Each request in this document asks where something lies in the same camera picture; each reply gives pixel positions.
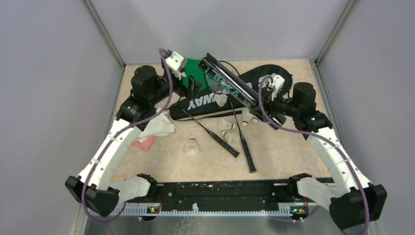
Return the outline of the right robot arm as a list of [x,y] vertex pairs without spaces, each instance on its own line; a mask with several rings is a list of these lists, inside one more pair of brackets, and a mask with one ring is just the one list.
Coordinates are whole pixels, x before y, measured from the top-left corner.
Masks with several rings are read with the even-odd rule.
[[296,175],[287,188],[288,198],[294,202],[310,199],[330,213],[340,230],[362,225],[362,234],[366,234],[370,223],[380,218],[386,189],[374,185],[347,154],[328,117],[316,108],[312,84],[296,83],[288,98],[279,96],[281,87],[269,76],[261,81],[259,117],[280,130],[284,129],[282,119],[291,117],[295,125],[291,132],[301,134],[314,148],[335,183],[331,188],[308,174]]

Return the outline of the black shuttlecock tube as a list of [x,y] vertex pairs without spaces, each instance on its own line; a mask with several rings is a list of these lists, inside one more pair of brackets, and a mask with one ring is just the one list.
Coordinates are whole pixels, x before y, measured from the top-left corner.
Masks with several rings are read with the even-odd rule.
[[212,73],[213,78],[220,82],[221,86],[224,88],[223,94],[230,94],[250,110],[259,106],[258,92],[248,86],[246,82],[232,73],[210,53],[206,53],[205,56],[202,57],[198,63],[198,67],[203,72],[205,72],[207,67],[211,69],[210,73]]

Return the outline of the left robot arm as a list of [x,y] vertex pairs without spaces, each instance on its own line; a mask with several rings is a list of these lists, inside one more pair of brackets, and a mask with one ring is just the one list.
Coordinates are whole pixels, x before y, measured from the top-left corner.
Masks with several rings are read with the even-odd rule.
[[129,97],[122,103],[112,127],[97,153],[77,175],[69,176],[66,188],[86,210],[106,217],[119,203],[135,198],[152,202],[157,196],[156,181],[146,174],[112,183],[112,175],[121,159],[134,143],[151,143],[153,138],[172,134],[176,127],[168,119],[165,108],[156,108],[174,93],[193,98],[199,90],[194,77],[183,83],[185,70],[166,69],[159,76],[152,66],[141,66],[131,79]]

